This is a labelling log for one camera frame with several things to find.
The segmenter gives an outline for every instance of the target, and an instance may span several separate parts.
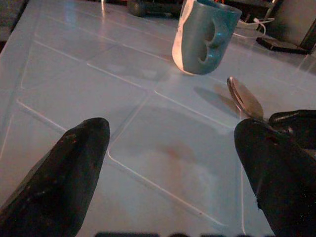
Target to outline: tiled tabletop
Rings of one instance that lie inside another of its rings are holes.
[[[126,6],[31,0],[0,55],[0,204],[60,136],[104,117],[111,140],[79,237],[98,232],[272,234],[234,147],[235,76],[265,116],[316,108],[316,60],[232,38],[220,66],[186,76],[177,20]]]

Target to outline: white cable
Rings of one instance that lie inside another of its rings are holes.
[[[268,23],[268,22],[272,22],[274,20],[274,18],[269,18],[267,19],[266,21],[260,21],[258,18],[254,18],[253,19],[253,23],[246,23],[247,25],[254,25],[254,24],[259,24],[260,26],[262,26],[263,28],[263,33],[262,33],[262,36],[261,37],[264,37],[266,35],[266,26],[264,25],[264,23]],[[238,37],[241,37],[241,38],[244,38],[244,39],[256,39],[260,36],[243,36],[243,35],[240,35],[240,34],[237,34],[237,33],[234,33],[234,36],[238,36]]]

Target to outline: mug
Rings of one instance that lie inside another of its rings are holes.
[[[237,8],[212,0],[184,0],[172,47],[178,68],[191,75],[214,71],[240,16]]]

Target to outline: mug handle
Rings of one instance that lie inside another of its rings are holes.
[[[213,24],[215,29],[214,37],[211,41],[204,40],[207,50],[206,57],[204,60],[198,59],[206,67],[212,66],[214,61],[221,57],[221,45],[223,45],[229,35],[228,28],[224,22],[213,19]]]

